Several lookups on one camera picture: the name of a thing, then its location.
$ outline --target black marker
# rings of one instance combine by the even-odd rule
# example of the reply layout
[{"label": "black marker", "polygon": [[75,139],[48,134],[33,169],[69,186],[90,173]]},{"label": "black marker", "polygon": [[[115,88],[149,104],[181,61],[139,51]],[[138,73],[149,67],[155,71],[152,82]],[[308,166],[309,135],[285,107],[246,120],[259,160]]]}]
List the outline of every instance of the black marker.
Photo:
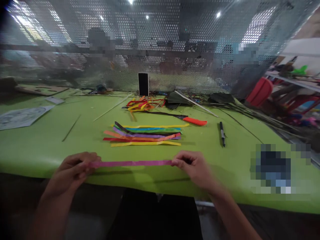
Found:
[{"label": "black marker", "polygon": [[222,125],[222,122],[220,122],[220,130],[221,130],[221,138],[222,138],[222,144],[223,146],[225,147],[226,144],[225,144],[225,138],[224,138],[224,133],[223,133],[223,125]]}]

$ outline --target smartphone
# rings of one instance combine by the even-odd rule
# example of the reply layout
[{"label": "smartphone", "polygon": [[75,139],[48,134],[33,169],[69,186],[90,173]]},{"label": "smartphone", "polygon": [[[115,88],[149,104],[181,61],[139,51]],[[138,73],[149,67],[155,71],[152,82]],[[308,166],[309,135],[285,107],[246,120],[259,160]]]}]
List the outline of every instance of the smartphone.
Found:
[{"label": "smartphone", "polygon": [[149,96],[149,75],[147,73],[138,73],[139,95]]}]

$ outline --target green table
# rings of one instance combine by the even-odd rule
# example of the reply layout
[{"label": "green table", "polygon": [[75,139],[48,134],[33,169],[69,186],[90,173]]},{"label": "green table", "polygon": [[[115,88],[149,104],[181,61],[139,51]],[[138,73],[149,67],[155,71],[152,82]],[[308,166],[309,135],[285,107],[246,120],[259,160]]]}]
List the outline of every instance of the green table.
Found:
[{"label": "green table", "polygon": [[[74,93],[70,89],[56,94],[63,98]],[[127,96],[128,93],[114,93]],[[13,109],[52,105],[45,97],[27,95],[0,106],[0,113]],[[114,121],[122,125],[172,125],[185,122],[170,116],[135,113],[133,122],[121,104],[97,121],[93,120],[114,106],[123,97],[71,96],[57,105],[29,127],[0,131],[0,171],[28,177],[50,178],[61,161],[68,155],[89,151],[97,152],[103,161],[137,161],[172,159],[180,150],[202,151],[212,170],[230,190],[238,203],[271,207],[296,212],[320,213],[320,171],[306,164],[298,152],[291,152],[291,186],[299,194],[258,194],[260,181],[251,179],[250,165],[260,142],[247,130],[219,109],[211,109],[219,118],[198,107],[179,107],[184,115],[206,120],[203,127],[183,129],[181,146],[125,146],[111,147],[102,141],[104,130],[111,130]],[[264,144],[275,144],[276,151],[290,153],[291,146],[256,119],[236,112],[228,112],[253,132]],[[62,142],[76,118],[80,119]],[[227,135],[226,147],[220,144],[218,123],[222,121]],[[100,168],[88,183],[131,187],[164,194],[206,197],[188,176],[176,167],[115,167]]]}]

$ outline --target hand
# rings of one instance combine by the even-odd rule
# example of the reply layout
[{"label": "hand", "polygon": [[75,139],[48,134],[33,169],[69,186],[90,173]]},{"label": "hand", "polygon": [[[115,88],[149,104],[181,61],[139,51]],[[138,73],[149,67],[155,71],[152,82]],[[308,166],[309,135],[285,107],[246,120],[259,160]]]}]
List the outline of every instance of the hand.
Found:
[{"label": "hand", "polygon": [[101,162],[101,157],[95,152],[83,152],[66,157],[50,179],[45,194],[73,195],[87,176],[94,172],[94,168],[89,168],[89,163],[95,161]]},{"label": "hand", "polygon": [[180,151],[172,160],[172,166],[185,171],[192,182],[211,195],[224,191],[222,185],[213,176],[201,152]]}]

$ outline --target person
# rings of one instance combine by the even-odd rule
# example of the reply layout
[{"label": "person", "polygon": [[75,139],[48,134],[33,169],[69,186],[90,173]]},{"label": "person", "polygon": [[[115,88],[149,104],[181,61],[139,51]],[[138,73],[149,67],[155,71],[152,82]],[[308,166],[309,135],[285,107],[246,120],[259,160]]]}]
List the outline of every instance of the person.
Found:
[{"label": "person", "polygon": [[[89,167],[89,163],[94,161],[101,161],[101,157],[97,153],[84,152],[68,156],[62,162],[41,196],[27,240],[63,239],[72,199],[87,176],[94,172]],[[172,166],[185,171],[192,182],[209,194],[231,239],[261,240],[231,195],[212,174],[201,152],[180,151],[173,158]],[[164,195],[160,202],[165,201],[165,197]],[[121,203],[108,239],[202,239],[196,208],[184,208],[190,206],[191,200],[194,203],[194,199],[173,197],[178,198],[176,201],[168,199],[163,204],[164,208],[159,207],[158,211],[157,208],[142,211],[141,207],[148,207],[146,202],[139,204],[137,199],[127,201],[125,193],[122,198],[124,207]],[[123,215],[125,213],[135,215],[126,218]],[[161,215],[166,215],[167,218],[164,220]]]}]

